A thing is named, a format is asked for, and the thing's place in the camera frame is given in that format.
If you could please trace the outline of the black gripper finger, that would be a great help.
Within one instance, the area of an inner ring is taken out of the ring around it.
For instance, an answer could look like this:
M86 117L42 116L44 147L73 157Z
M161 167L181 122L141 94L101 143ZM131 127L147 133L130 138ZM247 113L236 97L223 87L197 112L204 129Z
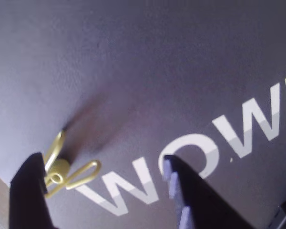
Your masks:
M252 226L220 197L187 163L165 155L163 179L175 201L179 229L251 229Z
M10 182L9 228L54 229L45 201L47 188L42 153L31 154Z

